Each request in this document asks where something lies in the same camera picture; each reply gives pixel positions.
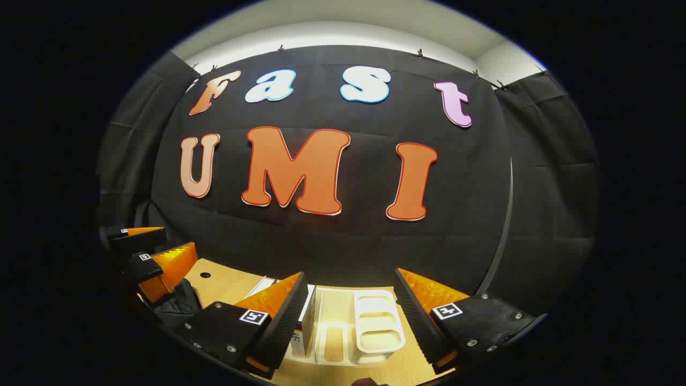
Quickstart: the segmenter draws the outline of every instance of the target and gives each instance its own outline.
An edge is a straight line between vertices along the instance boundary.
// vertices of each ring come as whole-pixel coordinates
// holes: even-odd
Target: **orange letter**
[[[267,178],[279,206],[286,207],[300,182],[305,180],[303,195],[296,200],[305,213],[333,216],[341,212],[336,200],[338,163],[350,135],[338,130],[322,129],[312,133],[295,158],[291,158],[281,131],[272,126],[248,131],[252,143],[248,189],[241,199],[249,205],[265,207],[272,197],[265,192]]]
[[[212,106],[212,102],[210,102],[210,100],[217,99],[219,95],[224,92],[226,85],[228,85],[228,81],[230,80],[233,82],[234,80],[238,79],[240,75],[240,71],[234,71],[207,82],[207,88],[205,88],[205,91],[200,96],[198,103],[196,103],[196,106],[191,109],[191,112],[188,113],[188,115],[195,115],[209,109],[210,106]]]
[[[422,205],[429,178],[429,167],[438,159],[438,153],[424,145],[402,143],[395,151],[403,160],[400,183],[395,201],[386,208],[386,216],[392,220],[416,221],[427,215]]]
[[[196,198],[205,197],[210,191],[212,184],[212,158],[214,147],[219,143],[219,134],[205,135],[201,140],[202,144],[202,171],[200,182],[193,180],[191,176],[191,163],[193,162],[193,149],[198,144],[198,138],[189,137],[181,141],[181,186],[189,196]]]

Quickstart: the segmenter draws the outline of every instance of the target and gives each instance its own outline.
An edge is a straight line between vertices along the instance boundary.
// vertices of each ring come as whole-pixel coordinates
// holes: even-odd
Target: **white container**
[[[353,361],[365,365],[383,362],[405,345],[393,294],[384,290],[353,291],[355,340]]]

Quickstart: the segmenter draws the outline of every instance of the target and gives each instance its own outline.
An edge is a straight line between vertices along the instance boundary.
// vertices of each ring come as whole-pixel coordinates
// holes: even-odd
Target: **white ceiling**
[[[428,0],[265,0],[225,16],[172,51],[186,60],[244,34],[308,21],[348,21],[392,28],[472,59],[505,41],[477,21]]]

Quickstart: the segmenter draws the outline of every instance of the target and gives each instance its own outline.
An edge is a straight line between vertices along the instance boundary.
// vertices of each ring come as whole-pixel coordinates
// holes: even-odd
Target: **pink letter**
[[[443,111],[450,122],[461,126],[471,126],[471,118],[462,112],[462,103],[467,103],[467,95],[458,90],[458,86],[452,82],[434,83],[434,88],[440,90],[443,96]]]

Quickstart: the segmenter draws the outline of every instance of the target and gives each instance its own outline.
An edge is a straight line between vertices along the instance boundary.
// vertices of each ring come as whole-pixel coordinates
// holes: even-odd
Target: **white wall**
[[[284,49],[313,45],[367,45],[412,54],[416,54],[421,48],[428,58],[470,72],[474,69],[482,72],[471,58],[417,35],[376,25],[342,21],[281,25],[245,34],[193,55],[186,59],[186,63],[191,66],[198,63],[196,71],[204,74],[213,65],[221,67],[251,56],[274,52],[282,44]]]
[[[547,69],[526,51],[510,41],[488,50],[476,59],[479,75],[491,83],[509,84]]]

